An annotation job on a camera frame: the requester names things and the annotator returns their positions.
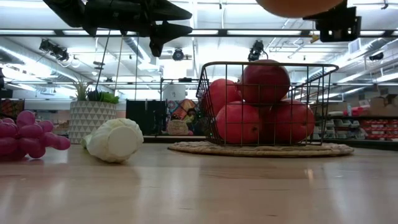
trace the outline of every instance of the green plant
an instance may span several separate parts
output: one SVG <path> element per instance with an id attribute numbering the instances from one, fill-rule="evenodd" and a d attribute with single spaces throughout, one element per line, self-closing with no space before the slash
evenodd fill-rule
<path id="1" fill-rule="evenodd" d="M 88 82 L 88 83 L 84 84 L 83 80 L 78 80 L 78 81 L 72 80 L 72 81 L 73 81 L 73 86 L 75 86 L 76 91 L 77 91 L 77 93 L 76 93 L 77 100 L 78 101 L 86 101 L 87 100 L 86 97 L 88 94 L 87 89 L 90 85 L 93 84 L 93 82 Z"/>
<path id="2" fill-rule="evenodd" d="M 114 96 L 112 93 L 100 92 L 98 90 L 89 91 L 87 93 L 87 98 L 89 101 L 105 102 L 105 103 L 119 103 L 119 97 Z"/>
<path id="3" fill-rule="evenodd" d="M 98 90 L 89 91 L 87 93 L 87 98 L 88 98 L 88 101 L 97 101 L 97 102 L 103 101 L 103 95 Z"/>
<path id="4" fill-rule="evenodd" d="M 106 93 L 106 92 L 101 92 L 103 95 L 103 102 L 105 103 L 113 103 L 113 104 L 118 104 L 119 103 L 119 97 L 114 96 L 112 93 Z"/>

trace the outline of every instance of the black object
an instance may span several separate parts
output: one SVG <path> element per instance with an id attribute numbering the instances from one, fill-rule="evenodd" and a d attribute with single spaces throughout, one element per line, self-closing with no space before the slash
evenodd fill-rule
<path id="1" fill-rule="evenodd" d="M 44 2 L 69 26 L 82 27 L 95 36 L 97 29 L 137 32 L 150 37 L 150 49 L 160 57 L 163 45 L 178 37 L 190 34 L 191 27 L 169 24 L 167 21 L 190 19 L 192 14 L 167 0 L 44 0 Z"/>
<path id="2" fill-rule="evenodd" d="M 143 135 L 161 134 L 165 129 L 165 101 L 127 100 L 126 118 L 135 121 Z"/>
<path id="3" fill-rule="evenodd" d="M 249 62 L 253 62 L 256 60 L 260 59 L 260 56 L 265 53 L 264 51 L 264 44 L 262 43 L 262 40 L 256 40 L 256 42 L 253 44 L 253 47 L 250 49 L 249 57 L 248 60 Z"/>
<path id="4" fill-rule="evenodd" d="M 361 33 L 361 17 L 356 16 L 356 7 L 347 7 L 347 0 L 327 12 L 303 20 L 315 21 L 322 42 L 353 41 Z"/>
<path id="5" fill-rule="evenodd" d="M 0 90 L 4 88 L 4 74 L 2 73 L 2 68 L 0 68 Z"/>
<path id="6" fill-rule="evenodd" d="M 375 61 L 375 60 L 381 60 L 381 59 L 383 59 L 383 58 L 384 58 L 384 53 L 383 53 L 383 52 L 380 52 L 380 53 L 378 53 L 378 54 L 376 54 L 376 55 L 370 56 L 370 57 L 369 57 L 369 60 Z"/>
<path id="7" fill-rule="evenodd" d="M 178 82 L 181 82 L 181 83 L 191 83 L 191 82 L 192 82 L 192 78 L 187 78 L 187 77 L 179 78 L 179 79 L 178 79 Z"/>
<path id="8" fill-rule="evenodd" d="M 39 50 L 50 53 L 51 56 L 55 57 L 60 62 L 69 60 L 68 49 L 53 44 L 49 40 L 42 40 Z"/>
<path id="9" fill-rule="evenodd" d="M 181 61 L 183 59 L 184 59 L 184 53 L 182 52 L 182 49 L 175 49 L 173 54 L 173 60 Z"/>

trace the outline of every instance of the grape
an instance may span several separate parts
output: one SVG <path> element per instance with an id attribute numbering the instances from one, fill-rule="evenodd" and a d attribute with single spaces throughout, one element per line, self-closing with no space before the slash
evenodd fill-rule
<path id="1" fill-rule="evenodd" d="M 54 129 L 54 124 L 51 121 L 41 121 L 39 125 L 43 128 L 44 133 L 50 133 Z"/>
<path id="2" fill-rule="evenodd" d="M 14 137 L 17 134 L 17 130 L 12 124 L 0 123 L 0 138 L 3 137 Z"/>
<path id="3" fill-rule="evenodd" d="M 0 138 L 0 156 L 8 155 L 18 148 L 18 141 L 11 137 Z"/>
<path id="4" fill-rule="evenodd" d="M 66 137 L 58 136 L 58 144 L 53 147 L 58 150 L 67 150 L 70 148 L 70 141 Z"/>
<path id="5" fill-rule="evenodd" d="M 26 152 L 23 151 L 22 149 L 17 148 L 14 152 L 6 155 L 6 156 L 0 156 L 0 161 L 19 161 L 26 156 Z"/>
<path id="6" fill-rule="evenodd" d="M 44 156 L 46 147 L 66 150 L 70 147 L 69 139 L 52 133 L 53 123 L 37 123 L 30 111 L 18 115 L 17 124 L 10 119 L 0 119 L 0 161 L 17 161 L 27 154 L 38 159 Z"/>
<path id="7" fill-rule="evenodd" d="M 11 119 L 11 118 L 4 118 L 2 121 L 3 121 L 4 123 L 15 124 L 14 120 Z"/>
<path id="8" fill-rule="evenodd" d="M 18 128 L 21 128 L 25 125 L 34 124 L 36 122 L 35 114 L 30 111 L 22 111 L 19 113 L 17 117 L 17 125 Z"/>
<path id="9" fill-rule="evenodd" d="M 38 124 L 25 125 L 19 129 L 19 134 L 23 138 L 40 138 L 43 135 L 43 129 Z"/>
<path id="10" fill-rule="evenodd" d="M 58 136 L 54 133 L 44 133 L 40 138 L 41 145 L 45 147 L 52 147 L 58 144 Z"/>
<path id="11" fill-rule="evenodd" d="M 45 147 L 44 146 L 40 146 L 39 149 L 37 151 L 32 151 L 29 152 L 29 156 L 33 159 L 40 159 L 41 157 L 43 157 L 45 154 Z"/>
<path id="12" fill-rule="evenodd" d="M 38 159 L 41 156 L 43 156 L 43 148 L 40 144 L 40 141 L 38 139 L 34 138 L 21 138 L 18 140 L 18 145 L 19 148 L 21 148 L 23 151 L 27 152 L 30 157 L 34 159 Z"/>

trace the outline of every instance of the track light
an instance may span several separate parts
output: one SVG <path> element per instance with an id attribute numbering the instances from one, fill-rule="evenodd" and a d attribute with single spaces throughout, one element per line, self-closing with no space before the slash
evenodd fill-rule
<path id="1" fill-rule="evenodd" d="M 68 49 L 55 45 L 49 40 L 42 40 L 39 50 L 44 53 L 50 53 L 51 56 L 55 57 L 60 62 L 66 62 L 69 60 Z"/>
<path id="2" fill-rule="evenodd" d="M 182 49 L 175 49 L 173 54 L 173 60 L 181 61 L 183 59 L 184 59 L 184 53 L 182 52 Z"/>
<path id="3" fill-rule="evenodd" d="M 375 61 L 375 60 L 381 60 L 381 59 L 383 59 L 383 58 L 384 58 L 384 54 L 383 54 L 383 52 L 380 52 L 380 53 L 378 53 L 378 54 L 375 54 L 375 55 L 370 56 L 370 57 L 369 57 L 369 60 Z"/>
<path id="4" fill-rule="evenodd" d="M 262 43 L 262 40 L 256 40 L 256 42 L 253 44 L 253 47 L 250 49 L 248 57 L 249 62 L 259 60 L 262 53 L 265 53 L 264 44 Z"/>
<path id="5" fill-rule="evenodd" d="M 0 68 L 0 90 L 4 88 L 4 75 L 2 74 L 2 68 Z"/>

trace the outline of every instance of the cardboard box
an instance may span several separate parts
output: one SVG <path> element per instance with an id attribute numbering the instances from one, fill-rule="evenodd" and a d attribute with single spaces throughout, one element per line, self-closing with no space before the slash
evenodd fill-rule
<path id="1" fill-rule="evenodd" d="M 369 100 L 369 111 L 367 115 L 374 116 L 398 116 L 398 97 L 397 95 L 387 95 L 386 97 L 375 97 Z"/>

